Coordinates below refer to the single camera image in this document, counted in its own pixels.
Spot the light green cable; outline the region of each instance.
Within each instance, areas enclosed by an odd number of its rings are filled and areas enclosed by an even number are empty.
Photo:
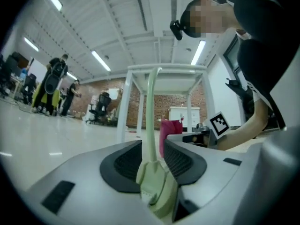
[[[161,70],[161,67],[154,68],[148,79],[148,91],[147,91],[147,103],[146,103],[146,129],[147,129],[147,142],[149,148],[150,161],[157,160],[155,149],[155,137],[154,137],[154,86],[156,77]]]

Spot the person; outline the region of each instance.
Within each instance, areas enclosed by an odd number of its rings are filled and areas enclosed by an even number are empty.
[[[28,74],[28,70],[29,70],[30,66],[27,65],[27,67],[23,67],[21,70],[21,74],[20,74],[20,78],[25,79],[27,74]]]
[[[64,102],[64,105],[63,105],[63,109],[62,109],[62,112],[61,112],[61,116],[66,116],[67,115],[67,112],[72,104],[72,101],[73,101],[73,98],[74,96],[76,97],[80,97],[81,94],[79,92],[77,92],[76,90],[79,89],[79,86],[80,86],[80,82],[79,80],[75,80],[69,90],[68,90],[68,93],[67,93],[67,96],[66,96],[66,100]]]
[[[193,38],[199,38],[201,33],[236,29],[240,42],[237,60],[253,91],[255,111],[245,124],[217,142],[218,149],[233,148],[259,135],[268,123],[269,108],[274,111],[279,127],[285,127],[270,91],[299,47],[299,35],[293,35],[291,41],[284,32],[290,30],[295,20],[289,15],[277,0],[193,0],[183,12],[180,23],[171,22],[171,29],[177,26]],[[180,40],[178,32],[174,34]]]
[[[34,101],[33,108],[32,108],[33,113],[38,112],[38,106],[39,106],[44,94],[46,93],[45,82],[46,82],[48,75],[51,73],[51,69],[53,68],[53,66],[55,66],[57,63],[60,62],[62,64],[62,66],[64,66],[64,70],[63,70],[64,75],[63,75],[62,79],[67,76],[67,72],[68,72],[68,66],[66,64],[67,60],[68,60],[68,55],[64,54],[64,55],[62,55],[61,58],[53,58],[51,61],[49,61],[49,64],[46,65],[47,72],[46,72],[46,75],[45,75],[43,81],[41,82],[38,94]],[[52,94],[47,94],[47,103],[46,103],[46,112],[45,112],[46,116],[50,116],[51,112],[53,111],[52,97],[53,97]]]
[[[57,112],[59,112],[60,106],[61,106],[61,102],[62,102],[65,98],[66,98],[65,89],[64,89],[64,88],[61,88],[61,90],[60,90],[60,101],[58,102]]]

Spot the white floor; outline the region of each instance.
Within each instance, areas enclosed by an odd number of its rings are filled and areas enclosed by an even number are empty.
[[[114,145],[116,132],[115,127],[30,114],[0,101],[0,160],[13,184],[22,190],[75,155]],[[158,147],[159,131],[155,131],[155,138]],[[126,141],[138,139],[135,133],[126,133]],[[146,143],[145,130],[141,139]],[[251,144],[262,140],[255,139],[232,151],[246,152]]]

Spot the desk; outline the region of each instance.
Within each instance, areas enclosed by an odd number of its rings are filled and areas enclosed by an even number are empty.
[[[162,70],[157,76],[157,80],[155,83],[155,88],[153,91],[155,95],[186,96],[187,119],[185,119],[185,122],[187,123],[186,126],[188,133],[192,132],[193,127],[191,94],[200,82],[203,83],[208,117],[212,117],[215,114],[214,100],[205,66],[171,63],[129,66],[125,85],[123,88],[123,96],[120,103],[120,113],[117,129],[117,143],[123,143],[125,141],[128,105],[130,100],[131,87],[133,83],[136,85],[137,89],[140,92],[140,103],[136,129],[136,135],[140,136],[142,131],[144,97],[148,91],[148,78],[150,72],[155,67],[162,68]]]
[[[15,82],[15,90],[14,90],[13,97],[12,97],[14,99],[19,87],[22,87],[23,81],[20,81],[17,77],[14,77],[14,76],[11,76],[10,80]]]

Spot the white metal frame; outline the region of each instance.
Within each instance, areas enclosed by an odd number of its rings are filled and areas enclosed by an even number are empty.
[[[135,75],[137,74],[149,74],[151,70],[155,67],[161,67],[162,70],[160,73],[181,73],[181,74],[197,74],[198,77],[193,83],[193,85],[187,91],[155,91],[156,95],[186,95],[187,96],[187,132],[192,132],[192,103],[191,103],[191,93],[193,92],[194,88],[202,81],[204,92],[205,92],[205,99],[206,99],[206,106],[207,106],[207,113],[208,117],[215,114],[215,106],[214,100],[212,96],[212,91],[210,87],[210,82],[208,80],[208,74],[206,72],[205,66],[193,66],[190,64],[171,64],[171,63],[159,63],[159,64],[145,64],[145,65],[135,65],[129,66],[128,72],[126,76],[126,81],[124,85],[123,96],[120,105],[120,114],[118,120],[118,128],[117,128],[117,143],[123,143],[125,141],[125,132],[126,132],[126,121],[127,121],[127,114],[128,114],[128,105],[131,93],[132,83],[134,83],[138,90],[140,91],[140,104],[139,104],[139,112],[138,112],[138,120],[137,120],[137,129],[136,129],[136,136],[140,137],[142,132],[142,123],[143,123],[143,104],[144,104],[144,97],[146,91],[142,90],[142,86],[138,83]]]

